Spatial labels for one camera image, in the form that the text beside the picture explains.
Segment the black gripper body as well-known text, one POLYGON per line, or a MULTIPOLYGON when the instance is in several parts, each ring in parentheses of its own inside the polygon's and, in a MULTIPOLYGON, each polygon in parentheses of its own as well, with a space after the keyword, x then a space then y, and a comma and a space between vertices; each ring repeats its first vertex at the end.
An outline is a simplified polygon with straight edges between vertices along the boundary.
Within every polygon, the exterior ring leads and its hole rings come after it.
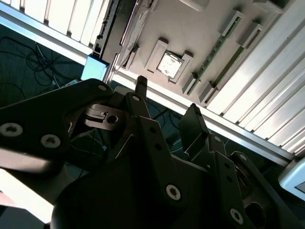
POLYGON ((205 169, 174 156, 187 192, 181 214, 153 203, 143 173, 134 173, 129 156, 68 185, 53 210, 53 229, 236 229, 223 211, 205 169))

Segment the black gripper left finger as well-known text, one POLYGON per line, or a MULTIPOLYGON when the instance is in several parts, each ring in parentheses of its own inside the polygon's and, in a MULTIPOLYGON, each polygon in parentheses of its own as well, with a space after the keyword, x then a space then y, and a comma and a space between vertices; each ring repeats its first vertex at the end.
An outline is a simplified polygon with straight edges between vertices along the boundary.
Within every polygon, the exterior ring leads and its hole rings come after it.
POLYGON ((153 203, 185 208, 184 186, 161 128, 150 118, 146 92, 143 76, 125 95, 89 79, 1 108, 1 167, 51 176, 63 167, 73 140, 103 129, 114 161, 129 156, 134 173, 148 179, 153 203))

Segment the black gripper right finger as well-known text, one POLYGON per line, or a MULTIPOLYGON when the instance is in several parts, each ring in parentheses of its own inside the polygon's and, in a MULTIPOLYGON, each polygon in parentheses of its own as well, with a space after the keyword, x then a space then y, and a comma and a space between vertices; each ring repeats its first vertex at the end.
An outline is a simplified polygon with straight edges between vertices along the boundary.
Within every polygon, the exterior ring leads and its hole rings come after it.
POLYGON ((192 104, 179 122, 188 160, 207 170, 215 220, 223 229, 296 229, 298 219, 243 153, 226 154, 192 104))

